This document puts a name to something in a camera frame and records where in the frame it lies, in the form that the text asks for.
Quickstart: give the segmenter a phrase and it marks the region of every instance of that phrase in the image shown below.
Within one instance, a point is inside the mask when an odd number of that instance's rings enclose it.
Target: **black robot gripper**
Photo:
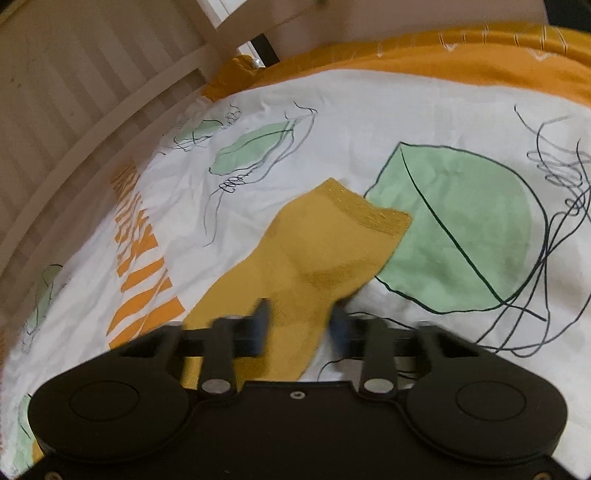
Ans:
[[[438,326],[393,329],[335,306],[337,350],[363,361],[358,389],[238,391],[233,362],[264,353],[270,316],[262,300],[209,329],[164,326],[49,380],[28,411],[45,457],[22,479],[572,479],[551,458],[567,420],[558,390]],[[416,365],[404,390],[401,356]],[[200,376],[183,388],[189,357]]]

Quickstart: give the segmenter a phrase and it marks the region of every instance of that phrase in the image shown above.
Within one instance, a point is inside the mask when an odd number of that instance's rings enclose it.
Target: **screw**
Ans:
[[[385,378],[371,378],[363,384],[363,387],[371,393],[385,394],[394,390],[394,384]]]
[[[221,395],[230,388],[232,388],[230,382],[221,378],[210,378],[201,384],[201,389],[211,395]]]

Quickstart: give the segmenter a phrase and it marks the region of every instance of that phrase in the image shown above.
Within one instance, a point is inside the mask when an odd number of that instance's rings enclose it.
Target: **yellow sock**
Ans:
[[[306,370],[334,302],[371,280],[410,224],[329,179],[277,214],[250,256],[223,275],[186,317],[187,329],[248,315],[271,301],[265,355],[235,361],[236,380],[294,381]],[[183,384],[197,385],[200,358],[187,359]]]

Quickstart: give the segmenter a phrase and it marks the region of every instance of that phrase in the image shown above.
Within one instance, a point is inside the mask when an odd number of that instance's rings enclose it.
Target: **circular pad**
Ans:
[[[460,409],[478,420],[503,421],[519,415],[525,397],[516,388],[500,382],[476,382],[457,393]]]
[[[110,463],[158,448],[183,424],[188,409],[183,387],[149,359],[111,356],[42,385],[28,417],[44,451]]]
[[[133,387],[113,381],[85,385],[70,399],[72,411],[86,420],[107,421],[125,417],[137,406],[139,394]]]
[[[567,407],[546,380],[501,359],[447,358],[410,389],[419,434],[466,460],[510,465],[551,453]]]

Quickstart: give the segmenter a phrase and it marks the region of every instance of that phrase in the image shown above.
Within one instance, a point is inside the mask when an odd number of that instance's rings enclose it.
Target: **orange stripe print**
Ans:
[[[145,317],[140,318],[137,322],[129,325],[123,332],[114,338],[109,343],[111,348],[117,348],[120,345],[128,342],[130,339],[136,338],[137,336],[147,333],[150,330],[159,327],[163,323],[174,320],[176,317],[181,315],[185,311],[180,300],[175,297],[172,300],[156,307],[153,311],[147,314]]]
[[[161,296],[173,284],[164,257],[158,253],[150,219],[142,208],[142,197],[136,188],[138,180],[134,164],[125,166],[111,180],[118,197],[114,240],[119,245],[117,275],[122,280],[123,294],[107,329],[111,348],[174,320],[185,311],[178,297],[171,298],[170,293]]]

